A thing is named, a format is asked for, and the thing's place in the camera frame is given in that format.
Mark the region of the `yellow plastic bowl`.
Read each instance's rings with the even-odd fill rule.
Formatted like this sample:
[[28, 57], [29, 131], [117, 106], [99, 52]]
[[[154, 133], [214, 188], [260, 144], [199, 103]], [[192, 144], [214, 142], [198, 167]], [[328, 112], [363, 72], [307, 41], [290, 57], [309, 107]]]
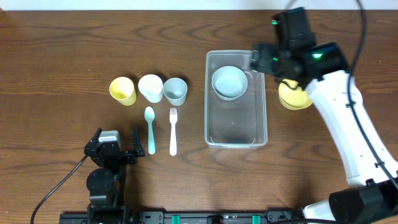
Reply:
[[280, 103], [289, 110], [301, 110], [313, 104], [306, 91], [295, 80], [283, 79], [279, 84]]

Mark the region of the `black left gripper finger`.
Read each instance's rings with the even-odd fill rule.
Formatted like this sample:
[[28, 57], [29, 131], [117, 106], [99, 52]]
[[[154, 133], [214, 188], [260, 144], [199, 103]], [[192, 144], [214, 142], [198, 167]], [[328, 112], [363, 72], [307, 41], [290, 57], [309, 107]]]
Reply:
[[93, 137], [91, 138], [91, 140], [90, 140], [90, 145], [91, 145], [91, 146], [94, 146], [95, 144], [98, 144], [98, 143], [99, 143], [99, 137], [100, 137], [101, 132], [102, 132], [102, 129], [101, 129], [101, 128], [98, 128], [98, 129], [96, 130], [94, 136], [93, 136]]
[[134, 150], [137, 152], [142, 152], [142, 150], [143, 150], [143, 145], [142, 145], [142, 141], [139, 137], [137, 125], [134, 126], [134, 129], [132, 132], [132, 146], [133, 146]]

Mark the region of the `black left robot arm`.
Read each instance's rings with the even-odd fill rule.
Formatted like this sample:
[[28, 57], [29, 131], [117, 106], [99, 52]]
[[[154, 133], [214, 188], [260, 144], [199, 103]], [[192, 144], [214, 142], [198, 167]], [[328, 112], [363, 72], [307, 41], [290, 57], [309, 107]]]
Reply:
[[121, 150], [118, 131], [98, 128], [84, 153], [98, 166], [86, 180], [91, 206], [99, 210], [123, 209], [126, 166], [137, 164], [137, 159], [146, 155], [137, 127], [133, 129], [129, 151]]

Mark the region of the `grey plastic bowl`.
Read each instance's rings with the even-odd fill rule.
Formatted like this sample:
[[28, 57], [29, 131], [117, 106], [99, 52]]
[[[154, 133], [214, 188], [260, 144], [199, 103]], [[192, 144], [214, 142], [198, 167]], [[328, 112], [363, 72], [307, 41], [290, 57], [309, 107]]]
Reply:
[[248, 78], [240, 68], [224, 66], [212, 74], [211, 85], [219, 98], [233, 101], [247, 90]]

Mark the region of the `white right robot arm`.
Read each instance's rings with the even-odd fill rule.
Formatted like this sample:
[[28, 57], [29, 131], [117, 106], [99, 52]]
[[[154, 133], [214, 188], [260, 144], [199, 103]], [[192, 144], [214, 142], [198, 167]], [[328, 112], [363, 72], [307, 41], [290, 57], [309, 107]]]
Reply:
[[250, 68], [304, 88], [343, 161], [348, 189], [303, 207], [299, 222], [374, 223], [397, 215], [397, 161], [368, 116], [340, 48], [256, 44]]

